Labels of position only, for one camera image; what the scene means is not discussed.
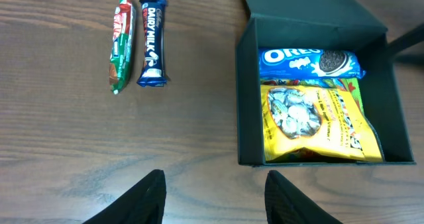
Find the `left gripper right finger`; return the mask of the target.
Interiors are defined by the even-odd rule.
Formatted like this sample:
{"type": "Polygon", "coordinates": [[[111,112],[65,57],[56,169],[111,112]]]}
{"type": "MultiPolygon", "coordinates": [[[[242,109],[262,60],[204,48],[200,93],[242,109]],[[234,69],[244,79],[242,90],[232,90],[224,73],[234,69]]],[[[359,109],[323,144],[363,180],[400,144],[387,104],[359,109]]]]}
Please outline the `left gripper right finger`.
{"type": "Polygon", "coordinates": [[[341,224],[277,170],[270,170],[264,200],[268,224],[341,224]]]}

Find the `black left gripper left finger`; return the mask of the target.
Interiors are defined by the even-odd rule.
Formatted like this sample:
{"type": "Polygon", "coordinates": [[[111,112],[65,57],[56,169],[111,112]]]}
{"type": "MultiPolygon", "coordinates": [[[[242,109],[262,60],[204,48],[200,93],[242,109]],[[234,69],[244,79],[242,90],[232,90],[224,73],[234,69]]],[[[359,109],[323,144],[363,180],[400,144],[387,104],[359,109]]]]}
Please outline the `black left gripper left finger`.
{"type": "Polygon", "coordinates": [[[165,174],[156,169],[84,224],[162,224],[165,202],[165,174]]]}

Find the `yellow Hacks candy bag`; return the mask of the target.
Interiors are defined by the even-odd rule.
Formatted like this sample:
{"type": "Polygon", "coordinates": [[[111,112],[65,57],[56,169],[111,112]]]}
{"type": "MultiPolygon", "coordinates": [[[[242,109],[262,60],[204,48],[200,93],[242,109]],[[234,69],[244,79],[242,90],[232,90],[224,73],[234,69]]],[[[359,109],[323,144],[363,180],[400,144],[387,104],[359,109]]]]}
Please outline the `yellow Hacks candy bag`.
{"type": "Polygon", "coordinates": [[[350,92],[303,85],[262,85],[260,91],[266,161],[299,151],[383,161],[374,130],[350,92]]]}

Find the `Haribo worms candy bag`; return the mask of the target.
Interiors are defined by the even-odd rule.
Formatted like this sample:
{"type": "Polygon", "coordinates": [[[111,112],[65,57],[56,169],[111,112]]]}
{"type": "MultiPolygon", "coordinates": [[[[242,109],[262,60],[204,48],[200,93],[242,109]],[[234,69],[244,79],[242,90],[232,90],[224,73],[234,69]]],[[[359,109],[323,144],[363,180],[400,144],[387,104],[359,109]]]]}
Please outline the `Haribo worms candy bag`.
{"type": "Polygon", "coordinates": [[[304,85],[349,91],[361,112],[364,112],[360,88],[356,78],[328,78],[318,80],[261,79],[260,83],[262,85],[304,85]]]}

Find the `blue Oreo cookie pack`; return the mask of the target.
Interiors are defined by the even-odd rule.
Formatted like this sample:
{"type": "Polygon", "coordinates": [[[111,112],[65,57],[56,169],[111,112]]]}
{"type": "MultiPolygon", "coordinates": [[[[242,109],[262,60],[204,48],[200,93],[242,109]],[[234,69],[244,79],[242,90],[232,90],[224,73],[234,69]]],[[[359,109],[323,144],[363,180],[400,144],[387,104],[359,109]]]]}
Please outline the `blue Oreo cookie pack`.
{"type": "Polygon", "coordinates": [[[262,79],[361,79],[366,73],[356,55],[344,50],[261,48],[258,55],[262,79]]]}

